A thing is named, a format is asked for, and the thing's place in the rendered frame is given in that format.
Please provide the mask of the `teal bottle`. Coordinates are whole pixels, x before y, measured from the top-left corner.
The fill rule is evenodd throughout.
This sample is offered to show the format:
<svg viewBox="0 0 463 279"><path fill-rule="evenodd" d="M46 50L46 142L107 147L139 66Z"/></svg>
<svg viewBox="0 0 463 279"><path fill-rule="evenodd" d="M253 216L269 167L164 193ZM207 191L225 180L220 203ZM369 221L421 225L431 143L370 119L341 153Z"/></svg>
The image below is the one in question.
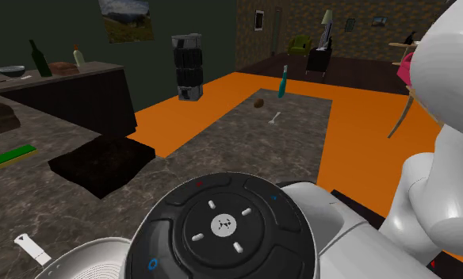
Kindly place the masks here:
<svg viewBox="0 0 463 279"><path fill-rule="evenodd" d="M288 72L288 66L284 65L283 73L282 73L282 80L279 86L278 90L278 98L282 98L285 94L285 88L286 88L286 83L287 83L287 72Z"/></svg>

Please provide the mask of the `black and grey tower appliance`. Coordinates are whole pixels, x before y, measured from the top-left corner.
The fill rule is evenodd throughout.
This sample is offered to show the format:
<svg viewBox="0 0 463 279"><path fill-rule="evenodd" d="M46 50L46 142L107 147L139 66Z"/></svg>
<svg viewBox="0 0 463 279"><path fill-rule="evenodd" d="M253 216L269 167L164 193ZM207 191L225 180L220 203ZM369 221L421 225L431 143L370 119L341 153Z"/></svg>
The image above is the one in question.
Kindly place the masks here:
<svg viewBox="0 0 463 279"><path fill-rule="evenodd" d="M198 101L203 95L201 38L199 33L171 37L180 101Z"/></svg>

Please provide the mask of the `black side table with lamp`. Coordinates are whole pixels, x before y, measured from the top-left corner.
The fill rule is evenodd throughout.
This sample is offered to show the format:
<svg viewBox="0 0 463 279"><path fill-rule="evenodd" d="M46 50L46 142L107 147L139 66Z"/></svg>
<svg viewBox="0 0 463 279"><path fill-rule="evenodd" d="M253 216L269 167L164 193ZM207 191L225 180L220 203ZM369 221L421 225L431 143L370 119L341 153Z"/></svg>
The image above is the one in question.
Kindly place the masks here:
<svg viewBox="0 0 463 279"><path fill-rule="evenodd" d="M325 75L332 53L331 29L333 25L332 10L326 10L321 22L325 29L320 37L318 48L313 48L308 55L305 74L310 71L322 72Z"/></svg>

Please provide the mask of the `dark kitchen cabinet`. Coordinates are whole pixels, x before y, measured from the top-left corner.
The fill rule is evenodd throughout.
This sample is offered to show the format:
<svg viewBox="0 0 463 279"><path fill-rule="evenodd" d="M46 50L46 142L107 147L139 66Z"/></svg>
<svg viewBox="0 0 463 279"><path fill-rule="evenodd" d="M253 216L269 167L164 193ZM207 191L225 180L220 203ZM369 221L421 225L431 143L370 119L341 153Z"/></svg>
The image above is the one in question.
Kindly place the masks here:
<svg viewBox="0 0 463 279"><path fill-rule="evenodd" d="M93 132L128 136L137 122L124 67L88 62L76 75L43 78L37 70L26 79L6 81L0 75L0 96Z"/></svg>

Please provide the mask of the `pale bottle with orange cap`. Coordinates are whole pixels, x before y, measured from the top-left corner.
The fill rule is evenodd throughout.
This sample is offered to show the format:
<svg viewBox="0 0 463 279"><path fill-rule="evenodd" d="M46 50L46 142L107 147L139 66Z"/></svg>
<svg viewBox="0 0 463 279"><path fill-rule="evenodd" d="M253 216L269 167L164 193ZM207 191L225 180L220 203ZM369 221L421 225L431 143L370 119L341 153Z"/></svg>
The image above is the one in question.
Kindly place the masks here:
<svg viewBox="0 0 463 279"><path fill-rule="evenodd" d="M77 64L78 67L81 67L81 66L85 63L83 54L82 54L81 51L78 49L78 45L77 45L77 44L74 45L73 56L74 56L74 58L75 58L75 62L76 62L76 64Z"/></svg>

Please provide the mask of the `wooden table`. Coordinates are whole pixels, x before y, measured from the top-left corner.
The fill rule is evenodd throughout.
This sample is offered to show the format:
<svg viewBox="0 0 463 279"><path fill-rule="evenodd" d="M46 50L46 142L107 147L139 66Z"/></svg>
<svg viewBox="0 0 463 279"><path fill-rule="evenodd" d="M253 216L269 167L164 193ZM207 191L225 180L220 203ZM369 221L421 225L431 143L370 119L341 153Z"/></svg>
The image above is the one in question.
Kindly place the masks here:
<svg viewBox="0 0 463 279"><path fill-rule="evenodd" d="M418 46L419 42L418 41L414 41L412 44L403 44L403 43L389 43L388 45L389 46L392 46L392 47L398 47L398 48L404 48L405 51L404 51L404 54L402 56L402 59L401 61L399 61L398 63L392 63L392 65L394 66L400 66L400 63L402 62L403 58L409 54L410 52L408 52L408 50L410 48L416 48ZM401 123L403 122L404 118L407 116L408 114L408 111L409 109L411 108L411 105L413 104L414 101L417 101L421 107L431 116L431 118L440 126L442 127L443 126L443 123L438 120L434 115L432 115L428 110L427 108L422 104L422 102L415 96L415 89L411 86L407 86L406 85L406 88L408 89L408 99L407 99L407 103L403 109L403 112L401 113L400 115L400 118L399 120L396 122L396 124L394 125L394 127L392 128L391 132L388 134L388 138L391 138L393 136L393 134L396 132L396 130L398 129L398 127L401 125Z"/></svg>

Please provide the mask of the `reddish brown bread loaf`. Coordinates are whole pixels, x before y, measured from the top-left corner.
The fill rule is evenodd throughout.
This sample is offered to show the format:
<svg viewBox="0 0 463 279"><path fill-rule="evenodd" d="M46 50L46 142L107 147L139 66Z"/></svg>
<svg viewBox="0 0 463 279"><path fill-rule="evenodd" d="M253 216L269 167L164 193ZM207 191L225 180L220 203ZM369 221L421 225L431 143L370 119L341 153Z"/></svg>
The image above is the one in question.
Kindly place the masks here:
<svg viewBox="0 0 463 279"><path fill-rule="evenodd" d="M48 67L54 75L68 76L79 73L78 67L73 63L55 62L48 64Z"/></svg>

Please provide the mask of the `pink object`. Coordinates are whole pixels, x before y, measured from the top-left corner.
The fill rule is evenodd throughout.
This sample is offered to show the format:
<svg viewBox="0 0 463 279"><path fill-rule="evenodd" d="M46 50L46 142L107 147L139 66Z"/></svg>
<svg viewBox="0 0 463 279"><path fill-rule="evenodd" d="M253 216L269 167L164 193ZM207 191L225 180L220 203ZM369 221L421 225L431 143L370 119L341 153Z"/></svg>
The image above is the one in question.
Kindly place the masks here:
<svg viewBox="0 0 463 279"><path fill-rule="evenodd" d="M413 56L413 52L407 54L402 62L400 63L400 66L397 71L397 76L407 85L411 86L411 59Z"/></svg>

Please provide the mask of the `white frying pan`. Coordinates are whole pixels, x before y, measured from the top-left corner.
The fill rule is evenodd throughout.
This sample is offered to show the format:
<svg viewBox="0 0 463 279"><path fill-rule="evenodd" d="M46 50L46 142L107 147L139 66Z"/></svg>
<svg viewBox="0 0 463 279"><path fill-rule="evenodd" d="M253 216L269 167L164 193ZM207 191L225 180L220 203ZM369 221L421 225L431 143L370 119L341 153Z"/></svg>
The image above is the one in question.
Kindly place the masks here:
<svg viewBox="0 0 463 279"><path fill-rule="evenodd" d="M95 239L54 260L26 233L14 242L42 266L34 279L121 279L131 244L122 237Z"/></svg>

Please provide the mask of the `dark green wine bottle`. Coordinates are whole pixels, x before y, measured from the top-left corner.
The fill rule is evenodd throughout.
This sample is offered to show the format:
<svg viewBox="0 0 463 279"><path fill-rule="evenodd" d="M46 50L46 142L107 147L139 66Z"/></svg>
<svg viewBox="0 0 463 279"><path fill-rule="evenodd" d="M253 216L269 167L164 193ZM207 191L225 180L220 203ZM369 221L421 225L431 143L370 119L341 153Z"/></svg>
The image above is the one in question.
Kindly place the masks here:
<svg viewBox="0 0 463 279"><path fill-rule="evenodd" d="M44 54L37 48L34 40L29 40L29 43L31 44L31 47L32 47L31 56L33 58L33 61L36 65L37 70L40 73L40 76L41 77L51 77L52 72L48 66L48 63L44 57Z"/></svg>

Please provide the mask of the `green and yellow sponge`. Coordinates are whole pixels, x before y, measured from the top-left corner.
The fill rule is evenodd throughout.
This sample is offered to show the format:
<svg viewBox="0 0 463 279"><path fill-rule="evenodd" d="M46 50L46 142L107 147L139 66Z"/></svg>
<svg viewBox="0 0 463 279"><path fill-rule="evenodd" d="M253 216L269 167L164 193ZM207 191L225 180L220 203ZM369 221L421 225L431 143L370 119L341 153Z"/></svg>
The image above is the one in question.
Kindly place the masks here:
<svg viewBox="0 0 463 279"><path fill-rule="evenodd" d="M37 153L37 149L30 144L7 151L0 155L0 168L11 165L35 153Z"/></svg>

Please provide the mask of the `grey bowl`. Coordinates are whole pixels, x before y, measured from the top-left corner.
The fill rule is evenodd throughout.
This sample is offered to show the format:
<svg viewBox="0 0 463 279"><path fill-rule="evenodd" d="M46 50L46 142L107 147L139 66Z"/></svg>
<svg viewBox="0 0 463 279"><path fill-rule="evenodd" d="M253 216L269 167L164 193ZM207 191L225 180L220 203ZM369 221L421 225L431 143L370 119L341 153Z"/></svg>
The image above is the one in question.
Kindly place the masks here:
<svg viewBox="0 0 463 279"><path fill-rule="evenodd" d="M0 67L0 73L9 78L19 78L25 73L24 66Z"/></svg>

